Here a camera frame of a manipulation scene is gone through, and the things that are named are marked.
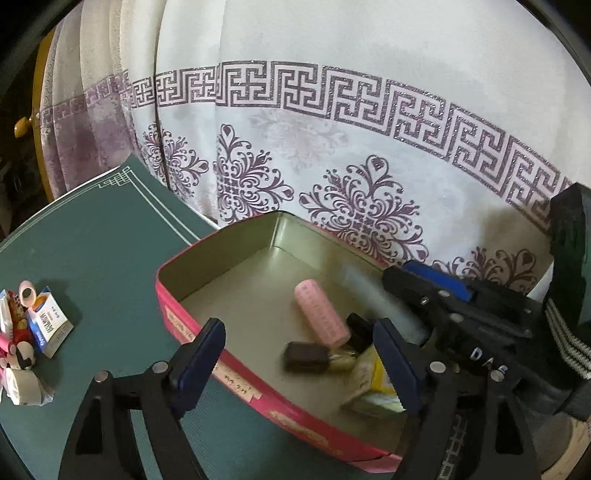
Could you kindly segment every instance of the green tablecloth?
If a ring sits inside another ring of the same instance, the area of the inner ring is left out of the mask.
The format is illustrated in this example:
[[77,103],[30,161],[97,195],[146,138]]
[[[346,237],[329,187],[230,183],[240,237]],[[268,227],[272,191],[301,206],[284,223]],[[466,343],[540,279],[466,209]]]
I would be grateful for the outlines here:
[[[157,268],[213,227],[158,184],[134,157],[52,203],[0,244],[0,288],[49,285],[74,330],[35,372],[56,389],[44,407],[4,396],[0,424],[37,480],[54,480],[79,403],[99,370],[142,372],[178,343],[166,331],[154,292]],[[148,478],[159,478],[141,414],[134,415]],[[364,479],[210,380],[183,427],[211,480]]]

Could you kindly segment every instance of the open tin box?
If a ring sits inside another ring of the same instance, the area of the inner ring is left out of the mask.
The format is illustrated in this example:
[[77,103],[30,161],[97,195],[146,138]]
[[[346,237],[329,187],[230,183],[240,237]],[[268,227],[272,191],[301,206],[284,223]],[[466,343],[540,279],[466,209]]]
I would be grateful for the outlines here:
[[287,212],[229,225],[164,264],[156,292],[168,330],[190,342],[210,317],[227,341],[213,375],[266,418],[338,459],[367,472],[400,463],[406,419],[373,419],[341,408],[347,374],[297,375],[282,368],[292,341],[317,341],[294,287],[307,278],[324,289],[341,318],[365,315],[339,285],[348,264],[381,279],[383,266],[330,233]]

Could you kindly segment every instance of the purple floral pattern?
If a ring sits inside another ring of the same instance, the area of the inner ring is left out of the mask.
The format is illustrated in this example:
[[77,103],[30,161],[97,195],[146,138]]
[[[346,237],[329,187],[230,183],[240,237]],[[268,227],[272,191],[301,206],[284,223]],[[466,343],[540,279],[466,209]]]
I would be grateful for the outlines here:
[[293,200],[294,189],[279,170],[268,167],[270,153],[260,150],[255,156],[251,149],[252,144],[237,137],[232,125],[220,127],[213,171],[219,214],[226,223],[277,210],[282,202]]
[[348,144],[347,135],[332,120],[280,109],[260,109],[250,123],[295,171],[310,168]]
[[148,168],[181,200],[193,197],[193,187],[199,185],[199,178],[209,170],[209,163],[187,148],[186,137],[175,138],[156,123],[148,127],[143,138],[141,156]]
[[199,177],[209,170],[207,160],[202,160],[193,149],[187,148],[186,137],[173,137],[162,131],[164,158],[168,168],[170,190],[181,200],[194,196],[193,188],[199,185]]
[[160,131],[158,125],[153,123],[148,131],[142,135],[144,141],[139,149],[142,160],[160,181],[167,184],[164,159],[162,157]]
[[389,174],[386,159],[370,155],[365,164],[349,165],[342,177],[327,170],[327,184],[300,193],[300,205],[310,221],[354,245],[378,261],[393,264],[429,255],[414,200],[403,200],[404,189]]
[[537,283],[534,275],[536,256],[523,248],[516,254],[497,250],[488,256],[486,248],[476,247],[472,258],[456,257],[451,262],[435,260],[433,267],[456,277],[490,280],[521,293],[529,292]]

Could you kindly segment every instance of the small box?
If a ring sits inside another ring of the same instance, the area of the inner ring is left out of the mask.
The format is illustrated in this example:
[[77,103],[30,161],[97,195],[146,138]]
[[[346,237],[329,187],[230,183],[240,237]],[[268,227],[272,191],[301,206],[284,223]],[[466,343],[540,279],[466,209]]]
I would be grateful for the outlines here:
[[357,359],[348,380],[351,390],[344,406],[378,419],[387,419],[404,408],[372,345]]
[[35,343],[45,356],[51,358],[74,326],[51,294],[49,287],[39,292],[35,303],[25,312]]

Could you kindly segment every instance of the tape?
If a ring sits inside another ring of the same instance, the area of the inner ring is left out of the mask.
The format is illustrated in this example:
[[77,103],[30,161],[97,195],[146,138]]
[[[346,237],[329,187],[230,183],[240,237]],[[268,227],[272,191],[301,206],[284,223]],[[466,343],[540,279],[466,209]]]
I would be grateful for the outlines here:
[[28,280],[23,280],[18,287],[18,299],[26,309],[31,308],[35,303],[37,292],[35,291],[35,286]]
[[41,385],[39,379],[30,370],[7,368],[6,390],[15,405],[41,405]]

